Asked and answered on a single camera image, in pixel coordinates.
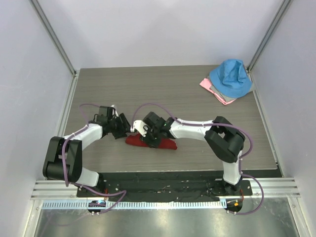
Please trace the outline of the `red cloth napkin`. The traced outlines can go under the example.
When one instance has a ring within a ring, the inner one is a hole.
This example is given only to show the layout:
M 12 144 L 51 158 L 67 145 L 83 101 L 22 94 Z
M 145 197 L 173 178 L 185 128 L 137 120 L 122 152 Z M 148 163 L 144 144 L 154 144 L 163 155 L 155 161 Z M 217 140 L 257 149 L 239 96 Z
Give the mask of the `red cloth napkin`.
M 177 150 L 177 145 L 172 139 L 154 137 L 150 134 L 145 136 L 142 136 L 140 133 L 137 133 L 136 135 L 129 135 L 125 142 L 128 145 L 137 147 Z

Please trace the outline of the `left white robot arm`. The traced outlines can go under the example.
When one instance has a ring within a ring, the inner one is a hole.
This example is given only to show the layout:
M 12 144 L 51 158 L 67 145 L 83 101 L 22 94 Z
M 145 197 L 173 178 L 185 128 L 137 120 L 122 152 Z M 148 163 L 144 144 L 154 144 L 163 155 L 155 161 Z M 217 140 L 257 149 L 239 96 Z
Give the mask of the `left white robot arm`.
M 124 138 L 130 131 L 125 114 L 119 114 L 115 106 L 100 106 L 93 119 L 80 130 L 64 137 L 50 139 L 42 169 L 43 176 L 51 180 L 62 180 L 88 187 L 94 197 L 106 192 L 103 176 L 83 167 L 83 150 L 108 135 Z

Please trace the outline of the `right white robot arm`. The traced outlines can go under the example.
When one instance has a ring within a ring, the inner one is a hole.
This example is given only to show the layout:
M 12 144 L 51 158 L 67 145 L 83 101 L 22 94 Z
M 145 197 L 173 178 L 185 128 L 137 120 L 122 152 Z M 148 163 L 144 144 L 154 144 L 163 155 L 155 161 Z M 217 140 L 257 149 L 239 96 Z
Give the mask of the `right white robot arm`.
M 235 195 L 241 190 L 239 157 L 245 136 L 224 117 L 217 116 L 209 121 L 188 121 L 172 117 L 165 120 L 150 112 L 142 120 L 134 121 L 133 129 L 150 148 L 158 148 L 164 141 L 184 138 L 206 142 L 222 161 L 224 194 Z

